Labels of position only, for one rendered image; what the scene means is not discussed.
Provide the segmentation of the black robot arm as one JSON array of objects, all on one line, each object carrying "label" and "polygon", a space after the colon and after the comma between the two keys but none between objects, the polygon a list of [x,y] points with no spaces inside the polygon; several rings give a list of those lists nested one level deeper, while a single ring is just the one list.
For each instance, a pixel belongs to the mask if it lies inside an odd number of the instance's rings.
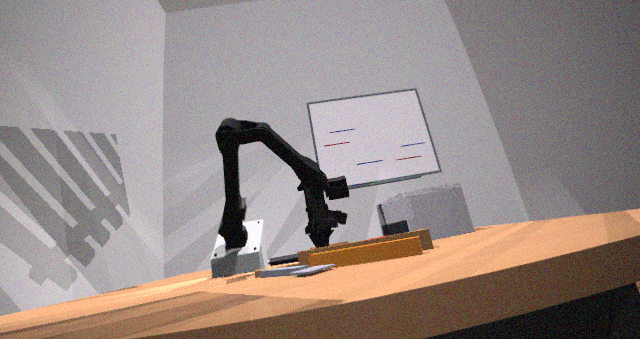
[{"label": "black robot arm", "polygon": [[247,205],[246,198],[240,195],[239,144],[262,142],[287,163],[301,181],[297,190],[304,190],[306,204],[325,201],[323,191],[329,200],[349,197],[345,176],[327,180],[326,174],[315,161],[299,154],[265,122],[226,118],[218,127],[215,137],[223,156],[226,197],[217,233],[224,239],[225,250],[245,247],[249,236],[243,224]]}]

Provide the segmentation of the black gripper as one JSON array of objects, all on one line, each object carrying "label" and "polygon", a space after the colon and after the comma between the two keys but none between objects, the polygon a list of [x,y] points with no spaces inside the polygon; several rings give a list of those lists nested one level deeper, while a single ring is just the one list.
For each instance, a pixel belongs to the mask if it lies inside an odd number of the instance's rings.
[{"label": "black gripper", "polygon": [[325,201],[317,201],[306,204],[306,212],[308,214],[308,225],[305,228],[305,235],[311,239],[315,247],[329,246],[329,238],[338,223],[334,217],[326,218],[327,204]]}]

